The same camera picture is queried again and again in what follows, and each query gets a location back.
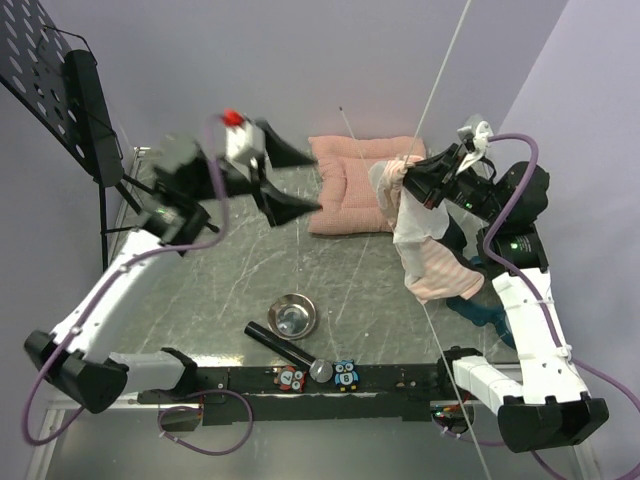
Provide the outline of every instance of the black perforated panel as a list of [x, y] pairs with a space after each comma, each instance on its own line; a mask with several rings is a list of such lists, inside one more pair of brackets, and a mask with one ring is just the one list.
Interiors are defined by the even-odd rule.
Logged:
[[[99, 178], [95, 139], [86, 125], [87, 110], [80, 105], [77, 95], [69, 98], [69, 69], [66, 79], [63, 69], [65, 56], [71, 49], [64, 35], [43, 29], [45, 25], [55, 25], [36, 0], [0, 0], [0, 19], [0, 82], [90, 175]], [[97, 89], [94, 90], [102, 98], [97, 74], [95, 78]], [[105, 128], [110, 128], [108, 115], [101, 121]]]

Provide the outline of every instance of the wire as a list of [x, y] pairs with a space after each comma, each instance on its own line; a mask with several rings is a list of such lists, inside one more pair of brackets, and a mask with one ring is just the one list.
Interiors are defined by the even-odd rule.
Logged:
[[360, 145], [358, 143], [358, 140], [356, 140], [356, 136], [353, 134], [353, 130], [351, 129], [351, 124], [349, 123], [349, 120], [347, 120], [347, 114], [344, 112], [344, 109], [342, 107], [338, 107], [338, 108], [340, 109], [340, 115], [342, 115], [342, 119], [344, 120], [344, 123], [347, 126], [347, 130], [349, 130], [349, 135], [351, 135], [351, 138], [353, 138], [353, 143], [356, 146], [356, 150], [358, 150], [358, 154], [360, 155], [360, 160], [362, 160], [364, 165], [364, 155], [362, 154], [362, 150], [360, 150]]
[[80, 40], [82, 40], [84, 42], [84, 46], [87, 47], [87, 50], [89, 51], [89, 53], [93, 57], [93, 61], [95, 62], [96, 66], [98, 65], [98, 60], [96, 60], [96, 56], [91, 51], [91, 47], [89, 46], [89, 43], [87, 42], [87, 40], [82, 35], [78, 35], [77, 33], [67, 32], [66, 30], [60, 30], [59, 28], [52, 27], [51, 25], [43, 25], [42, 29], [43, 30], [47, 30], [47, 29], [48, 30], [54, 30], [56, 32], [64, 33], [65, 35], [70, 35], [72, 37], [79, 38]]
[[[520, 133], [500, 134], [500, 135], [494, 135], [493, 137], [489, 137], [490, 143], [498, 142], [501, 140], [520, 140], [527, 143], [531, 149], [531, 158], [529, 159], [529, 164], [527, 165], [527, 168], [524, 174], [522, 175], [522, 178], [520, 179], [518, 186], [514, 190], [513, 194], [507, 201], [506, 205], [504, 206], [504, 208], [502, 209], [502, 211], [500, 212], [496, 220], [489, 227], [489, 231], [487, 232], [487, 235], [485, 236], [484, 241], [482, 242], [482, 248], [489, 258], [499, 263], [500, 265], [504, 266], [515, 275], [517, 275], [525, 283], [527, 288], [531, 290], [531, 293], [536, 298], [536, 300], [538, 301], [538, 304], [540, 305], [540, 308], [542, 309], [542, 312], [544, 314], [544, 317], [547, 322], [549, 332], [551, 333], [551, 338], [553, 339], [554, 344], [556, 345], [556, 347], [562, 347], [562, 342], [560, 341], [560, 338], [558, 336], [558, 332], [556, 330], [555, 323], [553, 322], [553, 319], [551, 317], [551, 312], [549, 310], [549, 307], [546, 305], [546, 302], [543, 300], [542, 295], [540, 295], [540, 292], [535, 287], [533, 282], [529, 280], [529, 278], [524, 274], [524, 272], [522, 272], [522, 270], [520, 270], [518, 267], [516, 267], [514, 264], [512, 264], [505, 258], [496, 254], [491, 249], [491, 242], [493, 241], [493, 237], [496, 235], [497, 231], [500, 229], [505, 219], [509, 216], [509, 214], [513, 210], [515, 204], [518, 202], [518, 200], [522, 196], [524, 190], [529, 184], [529, 181], [531, 180], [531, 177], [533, 176], [533, 172], [538, 163], [539, 149], [538, 149], [538, 144], [535, 142], [533, 138], [529, 137], [528, 135], [524, 135]], [[618, 389], [620, 392], [622, 392], [629, 400], [631, 400], [631, 403], [633, 403], [634, 407], [636, 407], [636, 410], [638, 410], [638, 413], [640, 413], [640, 399], [629, 388], [627, 388], [625, 385], [623, 385], [621, 382], [614, 379], [613, 377], [610, 377], [606, 373], [601, 372], [597, 368], [594, 368], [576, 358], [573, 358], [572, 361], [578, 367], [586, 370], [592, 375], [595, 375], [601, 380], [604, 380], [605, 382], [609, 383], [610, 385]], [[555, 472], [551, 467], [549, 467], [549, 465], [544, 463], [544, 461], [540, 458], [539, 455], [537, 455], [535, 452], [532, 452], [532, 454], [536, 459], [536, 461], [540, 464], [540, 466], [544, 468], [547, 472], [549, 472], [552, 476], [554, 476], [554, 478], [564, 479], [564, 477], [562, 477], [559, 473]], [[624, 474], [621, 477], [618, 477], [616, 480], [632, 480], [639, 476], [640, 476], [640, 463], [638, 463], [628, 473]]]
[[116, 190], [125, 201], [125, 203], [135, 212], [135, 214], [140, 215], [140, 212], [142, 212], [142, 202], [138, 203], [136, 199], [133, 198], [133, 194], [129, 192], [129, 190], [127, 190], [127, 187], [125, 187], [122, 182], [116, 183]]
[[442, 60], [442, 64], [440, 65], [440, 70], [438, 71], [438, 75], [436, 76], [436, 81], [431, 87], [431, 93], [429, 94], [429, 98], [427, 99], [427, 104], [424, 106], [424, 110], [422, 112], [422, 116], [420, 117], [420, 121], [418, 122], [418, 128], [416, 128], [416, 133], [413, 136], [413, 140], [411, 141], [411, 146], [409, 147], [409, 151], [407, 152], [407, 156], [404, 159], [404, 164], [406, 165], [409, 161], [409, 157], [411, 156], [411, 152], [413, 152], [413, 147], [416, 144], [416, 139], [420, 134], [420, 130], [422, 129], [422, 124], [424, 119], [427, 116], [427, 111], [431, 106], [431, 100], [433, 100], [433, 96], [436, 93], [436, 88], [438, 88], [438, 84], [440, 83], [440, 77], [442, 77], [442, 72], [444, 72], [444, 68], [447, 66], [447, 62], [449, 61], [449, 56], [451, 55], [451, 51], [453, 50], [453, 46], [456, 43], [456, 39], [458, 38], [458, 33], [460, 33], [460, 29], [462, 28], [462, 24], [464, 23], [464, 19], [467, 16], [467, 12], [469, 11], [469, 7], [471, 6], [472, 0], [467, 0], [464, 8], [462, 9], [462, 14], [460, 15], [460, 19], [458, 20], [458, 25], [456, 25], [456, 29], [453, 32], [453, 37], [451, 37], [451, 42], [449, 42], [449, 48], [447, 48], [447, 53], [444, 55], [444, 59]]
[[[462, 435], [456, 435], [455, 433], [450, 431], [448, 428], [443, 428], [442, 430], [440, 430], [440, 434], [446, 435], [447, 437], [451, 437], [454, 440], [461, 440], [463, 442], [473, 443], [473, 440], [464, 438]], [[478, 440], [478, 439], [476, 439], [476, 441], [478, 442], [479, 445], [482, 445], [483, 447], [504, 447], [505, 446], [504, 442], [501, 442], [501, 441]]]
[[[462, 400], [462, 403], [467, 403], [471, 399], [471, 393], [467, 392]], [[456, 412], [462, 408], [460, 405], [452, 405], [451, 407], [444, 407], [444, 412]]]
[[[140, 204], [144, 204], [144, 202], [142, 201], [142, 199], [140, 198], [140, 195], [138, 195], [138, 192], [136, 191], [136, 188], [142, 190], [144, 193], [148, 194], [148, 195], [154, 195], [156, 192], [153, 190], [153, 188], [149, 187], [148, 185], [145, 185], [144, 183], [142, 183], [140, 180], [138, 180], [137, 178], [133, 178], [127, 174], [124, 174], [122, 179], [129, 183], [132, 187], [131, 191], [134, 192], [136, 194], [136, 197], [138, 197], [138, 201], [140, 202]], [[217, 225], [212, 225], [211, 222], [207, 222], [205, 224], [205, 227], [207, 227], [209, 230], [211, 230], [213, 233], [218, 233], [220, 231], [220, 228]]]
[[78, 408], [78, 410], [76, 410], [73, 413], [73, 415], [71, 416], [71, 418], [69, 418], [69, 420], [67, 420], [67, 422], [65, 422], [58, 430], [56, 430], [46, 438], [42, 438], [42, 439], [34, 438], [31, 436], [31, 433], [29, 432], [29, 414], [31, 411], [31, 405], [33, 404], [33, 400], [36, 396], [38, 388], [42, 384], [43, 380], [49, 374], [51, 367], [58, 360], [61, 353], [65, 351], [66, 348], [71, 344], [73, 338], [76, 335], [80, 334], [80, 332], [82, 331], [82, 326], [85, 324], [85, 322], [89, 318], [89, 315], [91, 315], [91, 313], [96, 308], [98, 303], [100, 303], [100, 300], [102, 299], [104, 294], [109, 290], [109, 288], [111, 288], [111, 286], [118, 280], [118, 278], [128, 273], [128, 271], [132, 267], [134, 267], [136, 264], [143, 262], [144, 260], [147, 260], [150, 257], [154, 257], [156, 255], [169, 253], [169, 252], [187, 252], [187, 251], [204, 250], [207, 248], [212, 248], [217, 244], [219, 244], [227, 235], [227, 232], [229, 231], [229, 223], [230, 223], [229, 202], [227, 199], [227, 192], [226, 192], [226, 188], [222, 178], [222, 172], [220, 171], [220, 166], [218, 165], [218, 161], [215, 155], [215, 150], [213, 148], [213, 138], [212, 138], [213, 123], [218, 118], [219, 117], [217, 115], [212, 115], [205, 121], [204, 138], [205, 138], [207, 151], [205, 151], [204, 153], [208, 160], [207, 164], [209, 166], [209, 174], [211, 175], [211, 181], [213, 183], [213, 188], [216, 193], [216, 198], [220, 200], [220, 210], [222, 213], [222, 227], [220, 228], [220, 232], [218, 233], [218, 235], [215, 236], [215, 238], [213, 238], [209, 242], [204, 242], [204, 243], [195, 244], [195, 245], [173, 245], [168, 247], [157, 248], [154, 250], [149, 250], [148, 252], [142, 253], [132, 258], [131, 260], [123, 263], [120, 269], [113, 272], [106, 279], [106, 281], [101, 285], [101, 287], [98, 289], [96, 294], [89, 300], [89, 302], [87, 303], [87, 307], [80, 314], [80, 316], [78, 317], [78, 320], [76, 321], [74, 326], [70, 329], [69, 333], [64, 337], [64, 339], [56, 347], [56, 349], [49, 356], [47, 361], [44, 363], [44, 365], [38, 372], [38, 375], [33, 384], [33, 387], [31, 388], [31, 391], [27, 396], [27, 400], [25, 402], [25, 405], [22, 411], [22, 417], [20, 422], [22, 436], [29, 445], [41, 446], [58, 438], [67, 428], [69, 428], [69, 425], [71, 425], [75, 421], [75, 419], [78, 418], [80, 413], [82, 413], [82, 411], [84, 410], [83, 407]]
[[247, 440], [249, 439], [249, 436], [251, 435], [251, 431], [253, 430], [253, 411], [251, 410], [251, 405], [249, 405], [249, 402], [247, 401], [246, 398], [244, 398], [239, 393], [232, 392], [231, 390], [224, 390], [224, 389], [205, 390], [203, 392], [195, 392], [195, 393], [189, 394], [189, 395], [187, 395], [186, 397], [183, 397], [183, 398], [184, 399], [195, 398], [195, 397], [200, 398], [200, 397], [204, 397], [206, 395], [213, 395], [213, 394], [226, 395], [226, 396], [229, 396], [229, 397], [235, 397], [238, 400], [240, 400], [242, 402], [242, 404], [244, 405], [244, 407], [246, 408], [247, 415], [248, 415], [248, 425], [247, 425], [246, 431], [244, 432], [244, 435], [242, 436], [242, 438], [240, 439], [240, 441], [238, 443], [236, 443], [234, 446], [232, 446], [230, 448], [227, 448], [225, 450], [205, 450], [203, 448], [196, 447], [195, 445], [187, 443], [184, 440], [181, 440], [178, 437], [176, 437], [176, 436], [170, 434], [169, 432], [167, 432], [162, 427], [162, 419], [168, 413], [173, 413], [173, 412], [194, 412], [194, 413], [199, 414], [199, 415], [202, 413], [202, 409], [201, 408], [187, 407], [187, 406], [184, 406], [184, 405], [168, 408], [168, 409], [163, 410], [162, 412], [160, 412], [158, 414], [158, 428], [160, 429], [160, 436], [161, 437], [166, 437], [169, 440], [173, 441], [174, 443], [177, 443], [178, 445], [182, 445], [183, 447], [188, 448], [189, 450], [192, 450], [192, 451], [197, 452], [197, 453], [201, 453], [203, 455], [209, 455], [211, 457], [221, 457], [223, 455], [228, 455], [230, 453], [235, 452], [240, 447], [242, 447], [247, 442]]
[[[451, 380], [453, 391], [456, 394], [458, 403], [462, 405], [462, 397], [460, 396], [460, 389], [458, 388], [458, 385], [456, 385], [456, 381], [455, 381], [455, 378], [453, 377], [453, 372], [451, 371], [449, 362], [444, 356], [444, 350], [442, 350], [442, 345], [440, 345], [440, 340], [438, 339], [438, 334], [436, 333], [436, 329], [433, 327], [433, 322], [431, 321], [431, 315], [429, 315], [429, 311], [427, 310], [427, 306], [425, 304], [422, 304], [422, 309], [424, 310], [424, 313], [427, 316], [427, 322], [429, 323], [429, 327], [431, 328], [431, 333], [433, 333], [433, 338], [436, 341], [436, 345], [438, 346], [438, 351], [440, 352], [440, 358], [442, 358], [442, 363], [444, 364], [447, 370], [447, 374], [449, 375], [449, 380]], [[476, 437], [476, 434], [473, 431], [473, 425], [471, 425], [471, 420], [469, 419], [469, 414], [467, 413], [466, 408], [462, 409], [462, 415], [464, 415], [464, 419], [467, 422], [467, 425], [469, 426], [469, 433], [471, 434], [471, 438], [473, 438], [476, 451], [478, 452], [478, 456], [480, 457], [480, 463], [482, 464], [482, 469], [484, 470], [484, 474], [489, 480], [491, 480], [492, 477], [491, 477], [491, 473], [489, 472], [489, 467], [487, 466], [487, 462], [484, 459], [484, 455], [482, 455], [482, 450], [480, 449], [480, 445], [478, 444], [478, 439]]]

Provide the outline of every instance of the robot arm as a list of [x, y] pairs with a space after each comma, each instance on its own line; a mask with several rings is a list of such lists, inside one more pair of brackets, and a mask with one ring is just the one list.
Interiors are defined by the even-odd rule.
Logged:
[[[494, 183], [496, 169], [485, 156], [492, 135], [488, 123], [472, 117], [458, 135], [460, 145], [409, 169], [404, 187], [426, 208], [447, 199], [492, 223], [514, 194], [528, 163], [514, 164]], [[470, 168], [476, 162], [492, 168], [489, 178]], [[477, 238], [478, 252], [506, 310], [522, 383], [506, 377], [475, 349], [445, 352], [456, 385], [498, 417], [502, 438], [514, 452], [578, 444], [608, 419], [604, 400], [591, 398], [571, 362], [571, 346], [553, 305], [549, 264], [534, 225], [547, 206], [548, 186], [548, 173], [536, 165], [522, 196], [491, 241], [491, 249], [528, 278], [541, 293], [542, 302], [522, 278], [485, 254], [482, 245], [489, 228], [482, 229]], [[549, 310], [557, 341], [540, 303]]]
[[[252, 195], [272, 227], [317, 210], [319, 205], [278, 191], [266, 176], [273, 168], [306, 166], [314, 161], [282, 141], [266, 121], [251, 122], [235, 112], [223, 118], [225, 155], [218, 158], [230, 197]], [[197, 142], [171, 137], [154, 165], [154, 195], [138, 216], [120, 253], [78, 307], [50, 333], [34, 331], [25, 350], [41, 369], [69, 334], [71, 341], [55, 359], [46, 380], [92, 413], [108, 408], [124, 393], [165, 390], [190, 393], [197, 365], [171, 348], [151, 354], [120, 354], [113, 348], [131, 311], [157, 279], [177, 264], [183, 251], [164, 252], [127, 267], [134, 257], [167, 245], [191, 245], [209, 215], [198, 203], [216, 197], [206, 158]], [[102, 294], [114, 273], [120, 275]], [[87, 306], [98, 302], [82, 328], [75, 325]]]

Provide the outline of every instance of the gray floor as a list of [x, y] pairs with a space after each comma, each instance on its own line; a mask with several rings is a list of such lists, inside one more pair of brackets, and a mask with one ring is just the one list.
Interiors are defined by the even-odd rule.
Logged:
[[[151, 183], [150, 163], [140, 161], [137, 177]], [[320, 178], [313, 169], [278, 172], [272, 180], [289, 193], [315, 198]], [[218, 205], [208, 210], [215, 221]], [[403, 285], [400, 259], [386, 234], [321, 238], [307, 233], [308, 218], [270, 229], [251, 199], [231, 202], [232, 226], [220, 246], [189, 254], [142, 301], [117, 351], [153, 352], [171, 346], [201, 365], [274, 365], [279, 357], [243, 334], [247, 322], [266, 325], [266, 313], [279, 296], [300, 292], [319, 307], [315, 333], [299, 344], [328, 359], [358, 363], [426, 363], [439, 358], [422, 306]], [[479, 221], [452, 206], [474, 253]], [[134, 215], [127, 211], [123, 224]], [[203, 234], [201, 240], [210, 238]], [[497, 303], [490, 286], [485, 303]], [[474, 327], [446, 308], [427, 304], [443, 348], [475, 347], [494, 362], [512, 362], [515, 353], [493, 327]]]
[[[496, 440], [495, 417], [477, 409], [479, 438]], [[484, 480], [470, 443], [440, 436], [432, 423], [399, 419], [258, 422], [247, 443], [207, 457], [158, 438], [155, 409], [83, 414], [56, 444], [47, 480]], [[186, 440], [228, 448], [246, 423], [198, 428]], [[551, 477], [528, 453], [483, 448], [493, 480]], [[568, 480], [582, 478], [570, 448], [540, 455]]]

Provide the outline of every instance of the pink cloth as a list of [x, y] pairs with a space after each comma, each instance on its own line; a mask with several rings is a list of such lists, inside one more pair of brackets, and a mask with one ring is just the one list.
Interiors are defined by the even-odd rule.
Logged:
[[[407, 164], [411, 168], [411, 158]], [[407, 173], [404, 162], [392, 160], [387, 163], [378, 185], [378, 198], [382, 200], [380, 208], [391, 229], [395, 229], [398, 221], [398, 210], [402, 192], [402, 179]], [[405, 286], [413, 293], [420, 303], [437, 298], [449, 298], [460, 295], [468, 299], [475, 295], [484, 283], [484, 276], [463, 267], [451, 251], [431, 237], [415, 245], [396, 245], [402, 265], [407, 272]], [[418, 259], [420, 275], [409, 273], [409, 262]]]
[[[354, 141], [334, 135], [309, 138], [322, 176], [322, 191], [318, 196], [322, 211], [311, 215], [309, 233], [391, 232], [378, 207], [368, 171], [376, 162], [406, 155], [412, 140], [412, 137], [396, 137]], [[425, 157], [422, 140], [416, 141], [413, 153], [419, 158]]]

